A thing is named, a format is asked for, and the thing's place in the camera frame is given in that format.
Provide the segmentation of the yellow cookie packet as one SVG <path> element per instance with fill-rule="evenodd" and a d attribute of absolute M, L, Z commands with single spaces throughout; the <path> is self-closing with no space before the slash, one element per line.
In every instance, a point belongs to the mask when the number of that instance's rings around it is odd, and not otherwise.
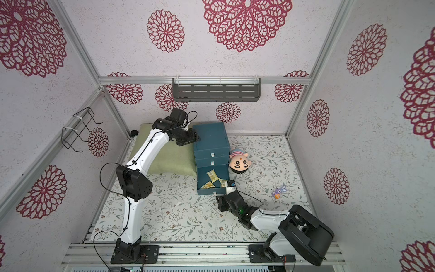
<path fill-rule="evenodd" d="M 207 172 L 207 175 L 208 175 L 208 177 L 210 178 L 210 181 L 211 181 L 212 183 L 214 183 L 214 182 L 220 180 L 219 177 L 218 177 L 218 175 L 216 174 L 215 170 L 210 170 L 210 171 L 208 171 L 208 172 Z"/>
<path fill-rule="evenodd" d="M 207 182 L 205 183 L 205 185 L 201 187 L 201 189 L 211 189 L 211 188 L 215 188 L 215 185 L 212 182 Z"/>

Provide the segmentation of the teal bottom drawer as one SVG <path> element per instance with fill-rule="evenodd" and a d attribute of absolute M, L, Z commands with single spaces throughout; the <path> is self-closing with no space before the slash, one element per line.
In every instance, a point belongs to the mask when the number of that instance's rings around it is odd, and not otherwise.
<path fill-rule="evenodd" d="M 229 180 L 227 165 L 197 168 L 197 193 L 199 196 L 224 195 L 226 194 L 226 187 L 222 182 Z"/>

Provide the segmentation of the yellow-green cookie packet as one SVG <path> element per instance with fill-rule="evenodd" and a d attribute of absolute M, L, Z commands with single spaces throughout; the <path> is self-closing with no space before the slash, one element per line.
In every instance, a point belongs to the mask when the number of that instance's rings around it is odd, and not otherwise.
<path fill-rule="evenodd" d="M 222 180 L 222 179 L 220 179 L 220 187 L 221 188 L 228 188 L 229 187 L 228 180 Z"/>

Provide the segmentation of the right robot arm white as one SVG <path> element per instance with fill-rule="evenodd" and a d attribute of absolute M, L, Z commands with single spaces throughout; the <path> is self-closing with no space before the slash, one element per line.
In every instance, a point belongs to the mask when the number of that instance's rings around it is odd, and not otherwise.
<path fill-rule="evenodd" d="M 321 266 L 334 240 L 334 232 L 300 205 L 290 210 L 271 211 L 250 206 L 236 190 L 216 197 L 218 209 L 229 211 L 247 230 L 270 231 L 264 244 L 248 246 L 251 263 L 296 262 L 296 255 Z"/>

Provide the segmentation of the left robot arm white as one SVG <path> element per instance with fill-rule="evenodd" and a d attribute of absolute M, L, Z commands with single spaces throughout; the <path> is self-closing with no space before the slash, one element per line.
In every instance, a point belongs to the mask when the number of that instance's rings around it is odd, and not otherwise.
<path fill-rule="evenodd" d="M 126 165 L 116 163 L 116 175 L 124 198 L 122 231 L 118 235 L 111 264 L 150 263 L 151 256 L 141 250 L 142 213 L 145 199 L 151 194 L 153 183 L 146 177 L 148 170 L 170 141 L 178 146 L 197 142 L 198 136 L 189 126 L 189 113 L 175 108 L 164 119 L 157 119 L 149 136 Z"/>

